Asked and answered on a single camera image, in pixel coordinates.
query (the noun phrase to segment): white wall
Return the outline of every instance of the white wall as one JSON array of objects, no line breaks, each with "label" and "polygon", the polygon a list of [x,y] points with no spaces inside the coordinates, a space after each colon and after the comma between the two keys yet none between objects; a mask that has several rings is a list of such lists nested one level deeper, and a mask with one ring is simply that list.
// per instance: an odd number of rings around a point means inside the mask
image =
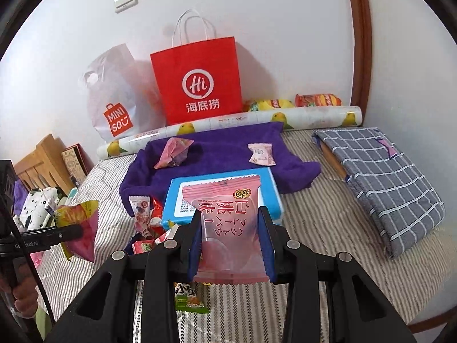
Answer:
[{"label": "white wall", "polygon": [[[219,37],[235,36],[245,98],[332,92],[349,103],[349,0],[139,0],[120,14],[113,0],[43,0],[0,62],[0,158],[16,162],[52,132],[96,160],[102,140],[78,77],[123,42],[149,70],[149,54],[170,47],[175,22],[190,7]],[[189,19],[188,31],[191,40],[203,38],[196,19]]]},{"label": "white wall", "polygon": [[[370,0],[373,72],[365,126],[378,126],[441,195],[457,242],[457,45],[423,0]],[[454,275],[416,320],[457,305]]]}]

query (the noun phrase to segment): yellow round logo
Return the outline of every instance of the yellow round logo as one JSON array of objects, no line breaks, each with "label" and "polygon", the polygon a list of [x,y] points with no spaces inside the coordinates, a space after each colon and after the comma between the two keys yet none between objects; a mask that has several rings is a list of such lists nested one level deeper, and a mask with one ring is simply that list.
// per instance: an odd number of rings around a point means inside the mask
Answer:
[{"label": "yellow round logo", "polygon": [[240,188],[234,192],[233,197],[234,198],[248,198],[250,195],[251,195],[251,190],[249,188]]}]

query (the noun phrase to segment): green snack package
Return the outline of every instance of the green snack package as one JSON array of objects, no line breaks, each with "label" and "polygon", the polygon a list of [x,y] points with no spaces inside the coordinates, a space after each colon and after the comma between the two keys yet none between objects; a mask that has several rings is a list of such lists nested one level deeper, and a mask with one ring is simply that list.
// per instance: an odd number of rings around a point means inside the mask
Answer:
[{"label": "green snack package", "polygon": [[209,313],[189,284],[175,283],[175,306],[177,311]]}]

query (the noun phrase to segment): blue and white package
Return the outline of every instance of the blue and white package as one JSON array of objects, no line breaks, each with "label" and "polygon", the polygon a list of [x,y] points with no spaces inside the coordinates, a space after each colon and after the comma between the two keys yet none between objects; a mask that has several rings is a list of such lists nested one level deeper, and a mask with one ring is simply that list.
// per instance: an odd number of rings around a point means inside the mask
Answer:
[{"label": "blue and white package", "polygon": [[225,173],[206,174],[200,176],[187,176],[175,178],[171,181],[165,200],[162,217],[162,227],[170,229],[168,221],[175,224],[188,224],[192,220],[195,208],[182,198],[182,187],[194,184],[218,182],[228,178],[239,178],[244,176],[260,176],[259,207],[266,206],[270,212],[274,224],[282,225],[282,214],[284,208],[279,197],[276,183],[269,167],[228,171]]}]

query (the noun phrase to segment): purple fabric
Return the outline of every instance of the purple fabric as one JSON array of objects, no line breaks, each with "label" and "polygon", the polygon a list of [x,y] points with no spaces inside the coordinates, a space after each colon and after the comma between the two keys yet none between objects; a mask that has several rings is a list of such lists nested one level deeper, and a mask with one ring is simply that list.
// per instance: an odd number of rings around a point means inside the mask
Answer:
[{"label": "purple fabric", "polygon": [[150,196],[164,204],[173,178],[258,168],[259,165],[249,162],[252,156],[249,143],[273,145],[276,165],[270,168],[280,193],[307,188],[320,174],[320,164],[303,162],[292,154],[281,138],[281,131],[282,122],[268,122],[186,134],[182,137],[195,141],[189,147],[187,159],[180,166],[158,170],[154,165],[168,138],[151,141],[138,152],[122,181],[119,188],[122,203],[133,216],[129,196]]},{"label": "purple fabric", "polygon": [[24,183],[20,179],[14,183],[14,210],[15,215],[21,215],[24,202],[26,201],[28,190],[24,187]]}]

